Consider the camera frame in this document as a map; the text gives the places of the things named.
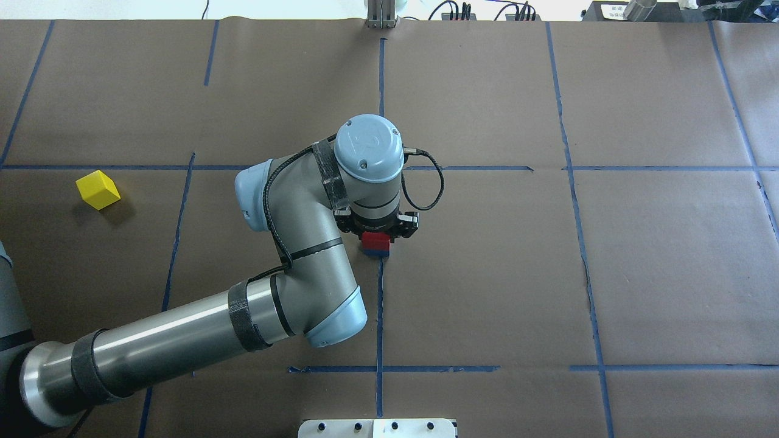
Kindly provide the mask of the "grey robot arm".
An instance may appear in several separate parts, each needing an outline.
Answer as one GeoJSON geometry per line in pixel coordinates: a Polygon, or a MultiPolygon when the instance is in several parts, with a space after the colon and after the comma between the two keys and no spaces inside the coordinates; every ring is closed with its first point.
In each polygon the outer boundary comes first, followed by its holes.
{"type": "Polygon", "coordinates": [[[407,237],[403,167],[412,155],[387,117],[362,114],[302,150],[236,174],[237,208],[269,236],[276,265],[247,271],[225,291],[64,343],[30,330],[2,339],[2,436],[75,425],[168,380],[303,336],[312,347],[348,340],[367,323],[343,236],[407,237]]]}

